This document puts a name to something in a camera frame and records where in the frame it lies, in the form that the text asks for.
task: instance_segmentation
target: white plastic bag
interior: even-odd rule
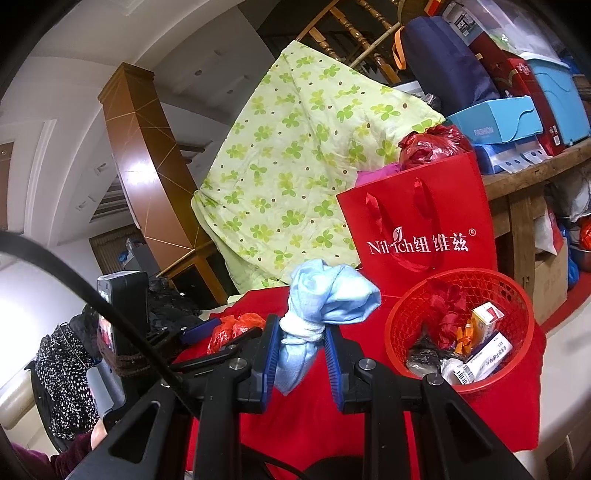
[[[553,182],[554,197],[562,214],[576,222],[589,208],[589,174],[587,169],[571,171]]]
[[[554,213],[546,207],[541,217],[534,220],[535,247],[558,255],[563,246],[562,234],[556,224]]]

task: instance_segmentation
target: barcode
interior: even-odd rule
[[[474,382],[474,374],[464,365],[461,365],[457,369],[454,370],[457,379],[460,381],[462,385],[468,385],[468,383]]]
[[[468,380],[468,377],[466,376],[466,374],[462,370],[459,370],[456,372],[456,377],[462,385],[466,385],[466,384],[470,383],[470,381]]]

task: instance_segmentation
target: red paper bag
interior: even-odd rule
[[[401,297],[452,268],[496,270],[495,235],[473,152],[337,195],[361,259],[383,296]]]

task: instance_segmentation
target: white floor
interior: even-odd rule
[[[584,422],[589,427],[578,430],[591,440],[591,297],[548,336],[540,403],[540,445],[517,456],[537,480],[546,480],[545,458],[566,434]]]

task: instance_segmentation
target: purple sleeve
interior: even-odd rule
[[[51,459],[45,453],[27,450],[14,443],[12,448],[37,480],[64,480],[90,452],[90,432],[76,437],[64,453],[53,455]]]

